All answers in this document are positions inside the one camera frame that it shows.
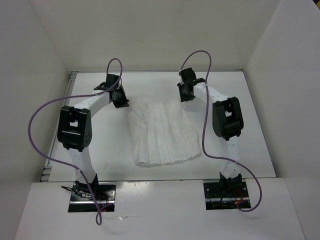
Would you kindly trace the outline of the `white pleated skirt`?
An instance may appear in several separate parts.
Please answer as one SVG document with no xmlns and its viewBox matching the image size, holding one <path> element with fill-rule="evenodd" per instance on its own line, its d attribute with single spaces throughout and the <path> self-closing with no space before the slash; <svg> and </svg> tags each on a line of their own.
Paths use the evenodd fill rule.
<svg viewBox="0 0 320 240">
<path fill-rule="evenodd" d="M 136 99 L 127 114 L 139 167 L 183 163 L 200 156 L 199 133 L 179 99 Z"/>
</svg>

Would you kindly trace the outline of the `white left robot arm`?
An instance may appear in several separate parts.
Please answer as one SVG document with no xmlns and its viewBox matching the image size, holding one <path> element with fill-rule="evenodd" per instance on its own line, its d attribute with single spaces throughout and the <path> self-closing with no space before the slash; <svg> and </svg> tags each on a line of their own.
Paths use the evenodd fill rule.
<svg viewBox="0 0 320 240">
<path fill-rule="evenodd" d="M 93 138 L 92 117 L 110 103 L 117 109 L 129 106 L 121 77 L 108 73 L 106 80 L 94 88 L 92 96 L 60 110 L 57 140 L 67 150 L 72 165 L 77 167 L 72 191 L 78 196 L 83 194 L 88 200 L 96 199 L 102 192 L 89 153 Z"/>
</svg>

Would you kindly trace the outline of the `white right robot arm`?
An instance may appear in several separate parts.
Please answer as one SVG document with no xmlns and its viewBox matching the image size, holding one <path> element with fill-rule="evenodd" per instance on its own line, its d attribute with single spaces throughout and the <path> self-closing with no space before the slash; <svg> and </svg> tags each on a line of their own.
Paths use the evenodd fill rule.
<svg viewBox="0 0 320 240">
<path fill-rule="evenodd" d="M 240 101 L 237 97 L 228 97 L 206 84 L 204 78 L 197 78 L 194 70 L 189 67 L 179 72 L 180 100 L 192 101 L 200 98 L 210 106 L 212 112 L 212 128 L 219 138 L 224 151 L 225 162 L 219 173 L 219 191 L 229 197 L 236 192 L 242 183 L 242 175 L 237 165 L 239 158 L 238 141 L 244 128 L 244 120 Z"/>
</svg>

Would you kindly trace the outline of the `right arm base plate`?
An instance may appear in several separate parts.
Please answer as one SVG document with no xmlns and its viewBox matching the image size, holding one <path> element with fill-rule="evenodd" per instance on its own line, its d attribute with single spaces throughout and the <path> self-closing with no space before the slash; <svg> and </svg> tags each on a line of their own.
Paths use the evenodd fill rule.
<svg viewBox="0 0 320 240">
<path fill-rule="evenodd" d="M 207 211 L 211 210 L 232 210 L 237 209 L 239 204 L 241 209 L 251 208 L 247 184 L 243 181 L 237 189 L 223 193 L 219 181 L 204 181 L 204 198 Z"/>
</svg>

